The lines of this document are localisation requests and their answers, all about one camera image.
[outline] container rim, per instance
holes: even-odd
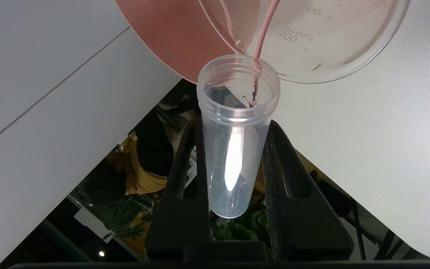
[[[210,72],[211,69],[213,68],[208,68],[208,66],[214,62],[220,61],[220,60],[224,60],[224,59],[243,59],[243,60],[247,60],[248,62],[255,60],[252,56],[249,55],[245,55],[245,54],[229,54],[229,55],[223,55],[220,57],[217,57],[213,60],[211,60],[210,62],[206,63],[203,68],[200,70],[200,73],[198,75],[198,82],[197,82],[197,97],[199,99],[199,103],[200,103],[200,99],[203,99],[207,102],[209,102],[210,104],[212,104],[215,107],[219,107],[222,109],[225,109],[227,111],[233,111],[233,112],[251,112],[251,111],[259,111],[259,110],[265,110],[268,106],[272,105],[274,102],[277,102],[278,99],[280,98],[280,77],[278,76],[278,73],[276,72],[276,70],[270,66],[270,64],[268,64],[266,61],[259,59],[261,66],[262,66],[262,70],[267,72],[269,75],[273,76],[273,89],[274,89],[274,95],[273,97],[271,97],[270,100],[266,101],[265,103],[256,106],[256,107],[252,107],[252,108],[232,108],[232,107],[228,107],[222,104],[219,104],[217,102],[215,102],[214,100],[212,100],[210,97],[208,97],[208,95],[205,93],[205,91],[203,90],[203,85],[205,81],[207,80],[207,74]]]

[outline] black holder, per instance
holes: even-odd
[[[197,146],[197,196],[183,199],[190,153]],[[272,121],[263,150],[267,219],[273,259],[348,259],[353,241]],[[262,262],[261,241],[212,241],[201,118],[185,129],[167,186],[145,238],[150,261]]]

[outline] clear measuring cup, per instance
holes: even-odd
[[[254,55],[271,0],[200,0],[214,29],[235,53]],[[323,83],[359,70],[387,45],[408,0],[280,0],[261,59],[280,79]]]
[[[280,79],[266,62],[253,68],[247,55],[227,55],[207,63],[198,77],[202,111],[208,203],[223,218],[241,216],[249,206],[268,133],[280,98]],[[259,72],[257,106],[250,108]]]

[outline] green plant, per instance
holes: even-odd
[[[268,220],[264,205],[251,206],[242,216],[218,225],[210,224],[215,240],[260,240],[267,247],[270,260],[271,248],[268,235]]]

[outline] pink liquid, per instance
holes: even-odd
[[[253,81],[253,93],[252,93],[252,99],[251,102],[249,102],[250,107],[256,107],[256,96],[258,95],[258,81],[259,77],[261,75],[262,67],[260,64],[260,55],[261,55],[261,48],[263,47],[263,41],[265,40],[265,36],[268,32],[268,26],[271,22],[271,19],[273,18],[273,14],[275,14],[276,7],[280,3],[280,0],[272,0],[271,5],[268,8],[267,14],[265,15],[265,19],[263,20],[263,25],[261,26],[260,33],[258,34],[258,39],[256,40],[255,49],[253,51],[253,63],[252,67],[254,70],[256,70],[255,79]]]

